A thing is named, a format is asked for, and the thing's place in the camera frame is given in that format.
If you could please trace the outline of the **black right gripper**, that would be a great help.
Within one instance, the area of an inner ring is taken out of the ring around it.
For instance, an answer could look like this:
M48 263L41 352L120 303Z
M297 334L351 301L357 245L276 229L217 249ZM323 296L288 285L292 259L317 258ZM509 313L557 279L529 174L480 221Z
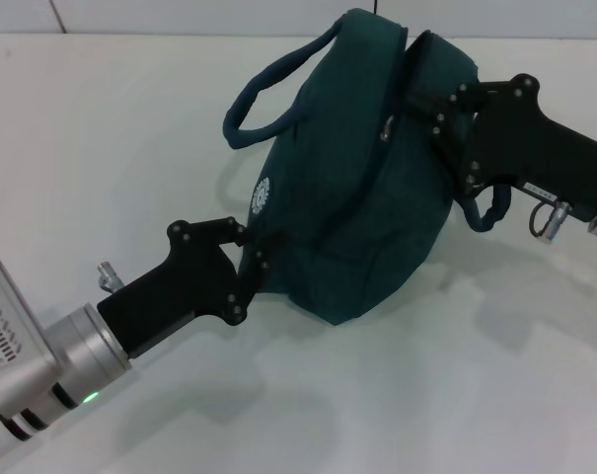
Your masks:
M475 198L497 184L525 191L530 184L546 202L569 203L582 222L597 216L597 141L542 112L535 77L471 86L474 113L445 112L462 86L478 83L476 63L433 32L423 32L405 60L405 115L432 119L432 148L459 197Z

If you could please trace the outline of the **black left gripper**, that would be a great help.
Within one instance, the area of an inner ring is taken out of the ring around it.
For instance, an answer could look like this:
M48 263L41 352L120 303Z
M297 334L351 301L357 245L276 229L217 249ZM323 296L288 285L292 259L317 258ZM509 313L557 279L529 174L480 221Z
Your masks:
M271 259L287 236L274 232L257 240L234 217L197 223L173 222L167 229L166 260L97 305L113 336L137 358L199 316L238 326L266 281ZM222 250L243 249L240 266Z

